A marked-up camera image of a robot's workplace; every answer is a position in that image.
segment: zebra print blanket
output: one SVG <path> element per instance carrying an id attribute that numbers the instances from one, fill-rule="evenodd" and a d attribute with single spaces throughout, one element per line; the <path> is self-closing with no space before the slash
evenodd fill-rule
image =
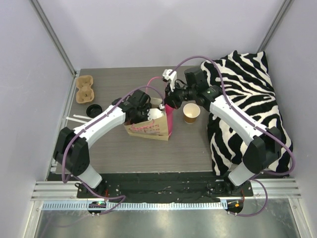
<path id="1" fill-rule="evenodd" d="M 237 51 L 215 60 L 224 80 L 230 99 L 245 113 L 267 127 L 276 126 L 282 142 L 293 150 L 293 144 L 283 128 L 282 117 L 275 99 L 275 91 L 268 75 L 265 52 L 238 54 Z M 205 61 L 201 64 L 209 85 L 221 87 L 215 67 Z M 212 169 L 222 175 L 232 164 L 241 163 L 247 146 L 240 136 L 223 120 L 210 114 L 207 127 L 211 147 Z M 269 166 L 270 170 L 285 172 L 289 169 L 290 156 L 282 148 L 281 157 Z"/>

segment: reflective floor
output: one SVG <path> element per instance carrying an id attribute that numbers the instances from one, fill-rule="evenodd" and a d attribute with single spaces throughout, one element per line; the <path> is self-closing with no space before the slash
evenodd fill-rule
<path id="1" fill-rule="evenodd" d="M 246 200 L 242 211 L 264 200 Z M 121 211 L 90 217 L 87 211 L 42 211 L 36 238 L 299 238 L 288 199 L 270 199 L 257 216 L 224 210 Z M 58 226 L 70 225 L 67 228 Z"/>

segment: cardboard cup holder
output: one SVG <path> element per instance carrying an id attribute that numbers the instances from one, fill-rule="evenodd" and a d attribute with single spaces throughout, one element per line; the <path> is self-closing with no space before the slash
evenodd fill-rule
<path id="1" fill-rule="evenodd" d="M 90 75 L 83 75 L 76 79 L 76 87 L 78 92 L 76 93 L 76 102 L 77 103 L 88 103 L 93 101 L 95 98 L 94 91 L 91 88 L 94 80 Z"/>

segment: robotic arm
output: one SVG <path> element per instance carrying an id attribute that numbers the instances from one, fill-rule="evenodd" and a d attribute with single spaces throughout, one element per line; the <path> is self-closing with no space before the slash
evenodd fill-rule
<path id="1" fill-rule="evenodd" d="M 176 72 L 172 72 L 172 70 L 166 70 L 163 77 L 164 81 L 168 82 L 165 89 L 165 104 L 177 109 L 180 108 L 184 101 L 195 101 L 199 106 L 204 107 L 207 111 L 223 119 L 247 144 L 248 149 L 243 156 L 242 163 L 226 178 L 226 189 L 228 191 L 240 187 L 248 179 L 259 174 L 279 158 L 280 145 L 265 134 L 255 130 L 254 127 L 245 122 L 232 110 L 232 107 L 235 106 L 228 105 L 219 87 L 210 87 L 208 85 L 204 73 L 200 68 L 195 67 L 185 71 L 187 84 L 184 87 L 180 87 L 177 82 L 178 79 L 176 79 Z M 113 108 L 119 100 L 115 100 L 107 110 L 88 123 L 74 130 L 68 127 L 62 129 L 53 154 L 54 159 L 62 164 L 68 143 L 76 135 L 80 134 L 66 155 L 65 168 L 100 195 L 105 194 L 106 182 L 90 165 L 89 148 L 100 137 L 120 124 L 127 121 L 139 123 L 149 119 L 148 113 L 151 108 L 151 99 L 143 91 L 135 91 L 130 97 L 121 101 L 118 107 Z M 238 107 L 236 109 L 259 128 L 268 131 L 278 139 L 281 138 L 280 131 L 276 127 L 268 129 L 264 125 L 254 121 Z"/>

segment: brown paper bag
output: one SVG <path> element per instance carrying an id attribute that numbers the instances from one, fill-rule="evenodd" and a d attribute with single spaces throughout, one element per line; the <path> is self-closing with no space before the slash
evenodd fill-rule
<path id="1" fill-rule="evenodd" d="M 144 121 L 133 125 L 124 124 L 124 127 L 128 134 L 132 136 L 166 141 L 168 141 L 169 138 L 167 116 L 165 112 L 164 116 L 158 119 Z"/>

